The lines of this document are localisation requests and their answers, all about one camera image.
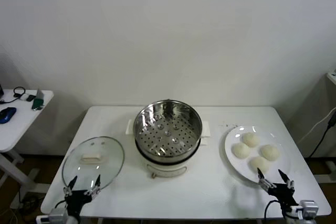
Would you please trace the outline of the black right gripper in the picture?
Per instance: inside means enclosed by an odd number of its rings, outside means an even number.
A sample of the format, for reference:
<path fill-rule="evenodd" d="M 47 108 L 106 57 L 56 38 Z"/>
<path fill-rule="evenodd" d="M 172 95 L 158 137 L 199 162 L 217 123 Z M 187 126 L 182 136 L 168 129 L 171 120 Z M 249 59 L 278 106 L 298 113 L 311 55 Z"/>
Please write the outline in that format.
<path fill-rule="evenodd" d="M 298 205 L 293 197 L 293 194 L 295 192 L 294 181 L 290 180 L 289 177 L 280 169 L 278 170 L 278 172 L 285 184 L 271 183 L 264 177 L 262 171 L 258 167 L 258 184 L 265 192 L 277 198 L 277 200 L 280 202 L 281 209 L 284 212 L 291 212 L 291 207 Z"/>

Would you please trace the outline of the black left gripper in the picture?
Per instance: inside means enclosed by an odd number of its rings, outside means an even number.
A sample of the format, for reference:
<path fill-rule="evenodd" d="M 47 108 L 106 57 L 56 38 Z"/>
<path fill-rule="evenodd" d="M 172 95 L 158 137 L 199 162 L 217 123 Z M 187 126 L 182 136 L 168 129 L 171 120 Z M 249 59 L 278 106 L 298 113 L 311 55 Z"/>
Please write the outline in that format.
<path fill-rule="evenodd" d="M 98 193 L 100 193 L 100 175 L 98 175 L 94 185 L 90 190 L 75 190 L 72 191 L 78 176 L 75 176 L 66 186 L 64 187 L 65 201 L 67 203 L 67 212 L 69 216 L 80 220 L 80 213 L 83 206 L 92 201 Z"/>

